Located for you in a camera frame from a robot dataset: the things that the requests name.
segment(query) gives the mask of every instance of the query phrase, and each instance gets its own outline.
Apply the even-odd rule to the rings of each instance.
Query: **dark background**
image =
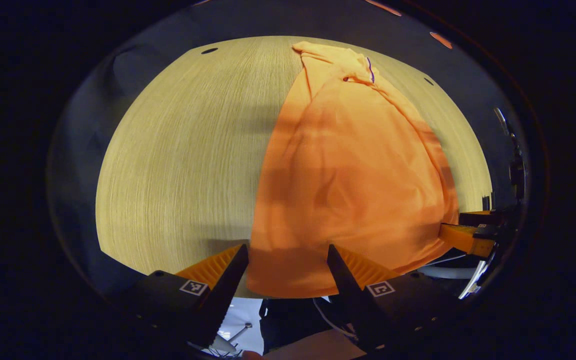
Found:
[[[415,3],[393,7],[437,14],[452,27],[434,28],[464,32],[512,74],[541,123],[551,174],[529,256],[424,350],[576,358],[576,2]],[[0,2],[0,358],[137,359],[161,349],[109,311],[68,262],[48,216],[45,166],[56,121],[82,79],[180,6]]]

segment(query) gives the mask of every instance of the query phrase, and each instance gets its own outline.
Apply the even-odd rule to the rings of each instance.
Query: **orange cloth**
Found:
[[[402,16],[402,13],[400,13],[399,11],[397,11],[397,10],[391,8],[391,7],[388,7],[388,6],[384,5],[384,4],[380,4],[379,2],[376,2],[376,1],[373,1],[373,0],[366,0],[366,2],[369,2],[370,4],[373,4],[374,6],[376,6],[376,7],[378,7],[378,8],[384,9],[384,10],[386,10],[387,12],[389,12],[389,13],[391,13],[391,14],[393,14],[393,15]]]
[[[296,43],[304,69],[270,136],[254,208],[247,287],[337,294],[329,244],[398,274],[451,247],[458,201],[437,137],[405,96],[349,48]]]
[[[446,38],[444,38],[443,36],[439,35],[436,32],[430,32],[430,36],[432,36],[433,38],[437,39],[437,41],[439,41],[439,43],[441,43],[441,45],[445,46],[448,49],[453,48],[453,44],[450,43],[450,41],[448,41]]]

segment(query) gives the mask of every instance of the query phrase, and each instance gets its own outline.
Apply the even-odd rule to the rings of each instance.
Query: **wooden table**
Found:
[[[462,212],[492,184],[482,148],[429,75],[366,48],[261,36],[189,50],[139,94],[108,146],[96,193],[101,250],[144,274],[178,272],[247,242],[266,146],[302,70],[299,41],[350,48],[416,106],[450,164]],[[217,48],[202,54],[206,50]],[[258,297],[245,288],[236,296]]]

